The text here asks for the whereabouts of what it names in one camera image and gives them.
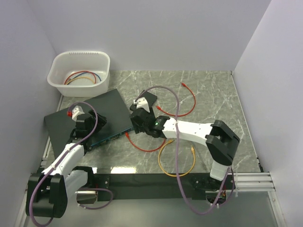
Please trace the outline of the white plastic tub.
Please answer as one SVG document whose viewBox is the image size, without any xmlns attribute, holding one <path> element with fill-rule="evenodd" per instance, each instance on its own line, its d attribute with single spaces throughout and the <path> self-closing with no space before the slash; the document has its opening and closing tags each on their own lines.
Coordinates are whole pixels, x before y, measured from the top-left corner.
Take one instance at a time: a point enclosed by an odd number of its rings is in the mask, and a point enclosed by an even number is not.
<svg viewBox="0 0 303 227">
<path fill-rule="evenodd" d="M 104 52 L 63 52 L 55 57 L 47 82 L 66 97 L 94 97 L 107 92 L 109 68 Z"/>
</svg>

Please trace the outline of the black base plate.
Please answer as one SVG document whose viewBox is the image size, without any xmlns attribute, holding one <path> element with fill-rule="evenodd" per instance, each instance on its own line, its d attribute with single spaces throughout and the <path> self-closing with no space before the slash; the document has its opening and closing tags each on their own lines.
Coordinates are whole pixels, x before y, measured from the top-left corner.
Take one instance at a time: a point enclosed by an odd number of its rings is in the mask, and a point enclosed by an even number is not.
<svg viewBox="0 0 303 227">
<path fill-rule="evenodd" d="M 189 173 L 180 178 L 183 190 L 193 200 L 214 201 L 221 182 L 208 173 Z M 94 174 L 92 188 L 110 190 L 116 200 L 181 198 L 175 177 L 165 174 Z"/>
</svg>

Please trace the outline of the small black switch box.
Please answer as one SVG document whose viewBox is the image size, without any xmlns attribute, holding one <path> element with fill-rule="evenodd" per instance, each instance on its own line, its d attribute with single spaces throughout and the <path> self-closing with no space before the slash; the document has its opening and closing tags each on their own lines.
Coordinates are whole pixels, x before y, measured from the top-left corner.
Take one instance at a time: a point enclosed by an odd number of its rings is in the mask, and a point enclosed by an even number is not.
<svg viewBox="0 0 303 227">
<path fill-rule="evenodd" d="M 145 93 L 141 96 L 141 98 L 143 98 L 143 97 L 147 100 L 148 105 L 149 105 L 149 108 L 151 108 L 151 107 L 153 106 L 153 104 L 154 104 L 154 103 L 156 102 L 156 100 L 157 100 L 157 96 L 154 95 L 154 94 L 152 94 L 152 93 L 150 93 L 150 92 L 145 92 Z M 131 111 L 135 111 L 136 106 L 135 106 L 134 104 L 131 104 L 130 107 L 129 107 L 129 109 L 130 109 Z"/>
</svg>

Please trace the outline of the large black network switch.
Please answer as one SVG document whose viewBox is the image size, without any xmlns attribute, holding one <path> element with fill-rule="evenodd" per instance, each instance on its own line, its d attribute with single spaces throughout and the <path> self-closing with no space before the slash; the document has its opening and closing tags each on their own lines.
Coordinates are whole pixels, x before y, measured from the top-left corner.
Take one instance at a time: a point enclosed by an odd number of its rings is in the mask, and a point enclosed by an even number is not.
<svg viewBox="0 0 303 227">
<path fill-rule="evenodd" d="M 71 104 L 81 102 L 79 98 L 70 98 L 66 108 L 45 116 L 45 124 L 49 133 L 54 157 L 58 157 L 63 151 L 73 128 L 75 121 L 67 116 Z M 97 148 L 110 139 L 117 138 L 126 131 L 133 129 L 130 113 L 117 89 L 108 91 L 99 96 L 85 101 L 92 105 L 98 114 L 107 118 L 106 125 L 89 140 L 89 151 Z"/>
</svg>

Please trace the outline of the aluminium rail right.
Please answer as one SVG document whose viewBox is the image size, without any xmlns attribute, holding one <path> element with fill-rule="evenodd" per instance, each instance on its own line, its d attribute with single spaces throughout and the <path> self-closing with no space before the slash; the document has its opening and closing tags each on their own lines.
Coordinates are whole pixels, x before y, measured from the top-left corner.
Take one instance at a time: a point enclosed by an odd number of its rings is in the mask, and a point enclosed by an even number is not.
<svg viewBox="0 0 303 227">
<path fill-rule="evenodd" d="M 270 173 L 235 173 L 236 190 L 240 192 L 274 192 Z"/>
</svg>

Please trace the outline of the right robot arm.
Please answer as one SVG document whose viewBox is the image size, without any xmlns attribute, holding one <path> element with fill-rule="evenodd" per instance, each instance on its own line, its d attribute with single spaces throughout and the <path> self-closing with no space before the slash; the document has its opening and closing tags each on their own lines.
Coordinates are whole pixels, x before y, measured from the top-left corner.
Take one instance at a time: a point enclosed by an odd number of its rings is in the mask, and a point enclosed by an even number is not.
<svg viewBox="0 0 303 227">
<path fill-rule="evenodd" d="M 136 134 L 143 132 L 154 138 L 182 139 L 206 146 L 213 158 L 208 177 L 209 185 L 218 189 L 225 183 L 225 174 L 232 166 L 240 138 L 225 122 L 194 123 L 172 117 L 155 117 L 153 110 L 139 108 L 130 119 Z"/>
</svg>

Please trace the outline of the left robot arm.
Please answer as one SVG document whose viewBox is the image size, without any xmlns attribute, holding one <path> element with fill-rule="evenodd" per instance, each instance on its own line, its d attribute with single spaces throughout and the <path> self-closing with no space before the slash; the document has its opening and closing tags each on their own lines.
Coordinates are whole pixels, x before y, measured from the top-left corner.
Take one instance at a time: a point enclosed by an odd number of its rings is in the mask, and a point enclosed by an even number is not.
<svg viewBox="0 0 303 227">
<path fill-rule="evenodd" d="M 64 150 L 48 168 L 31 174 L 28 180 L 26 214 L 30 217 L 60 218 L 71 195 L 81 187 L 94 187 L 92 168 L 76 164 L 88 152 L 89 138 L 106 125 L 107 119 L 94 110 L 84 113 L 80 106 L 69 111 L 68 116 L 76 124 Z"/>
</svg>

